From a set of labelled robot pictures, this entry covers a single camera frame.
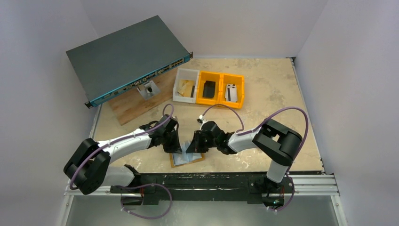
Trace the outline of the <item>yellow leather card holder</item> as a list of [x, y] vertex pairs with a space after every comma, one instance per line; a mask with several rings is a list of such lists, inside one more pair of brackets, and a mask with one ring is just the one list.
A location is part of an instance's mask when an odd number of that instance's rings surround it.
[[205, 160], [205, 156], [203, 153], [187, 153], [186, 151], [189, 145], [190, 142], [185, 141], [181, 144], [182, 153], [169, 154], [172, 168]]

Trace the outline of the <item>gold cards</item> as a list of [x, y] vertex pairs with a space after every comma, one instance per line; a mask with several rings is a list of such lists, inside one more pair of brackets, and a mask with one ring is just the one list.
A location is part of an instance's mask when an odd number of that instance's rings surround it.
[[179, 80], [177, 93], [182, 97], [194, 96], [195, 82], [192, 80]]

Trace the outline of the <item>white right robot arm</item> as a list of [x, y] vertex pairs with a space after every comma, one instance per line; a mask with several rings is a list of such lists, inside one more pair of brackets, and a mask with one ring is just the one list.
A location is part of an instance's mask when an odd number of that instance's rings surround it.
[[299, 133], [273, 119], [242, 135], [238, 132], [224, 132], [214, 121], [197, 121], [201, 127], [194, 131], [191, 143], [184, 148], [186, 153], [206, 153], [210, 148], [216, 148], [230, 155], [259, 148], [271, 159], [264, 179], [265, 188], [271, 192], [282, 187], [282, 179], [292, 166], [303, 141]]

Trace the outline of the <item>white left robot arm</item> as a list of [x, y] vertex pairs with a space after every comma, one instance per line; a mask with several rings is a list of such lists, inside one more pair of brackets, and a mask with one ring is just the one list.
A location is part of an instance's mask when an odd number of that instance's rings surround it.
[[140, 188], [139, 173], [131, 166], [112, 167], [111, 163], [160, 145], [166, 153], [181, 152], [178, 121], [168, 114], [121, 137], [105, 141], [83, 140], [63, 172], [70, 179], [72, 189], [82, 194], [91, 194], [102, 186], [122, 186], [133, 193]]

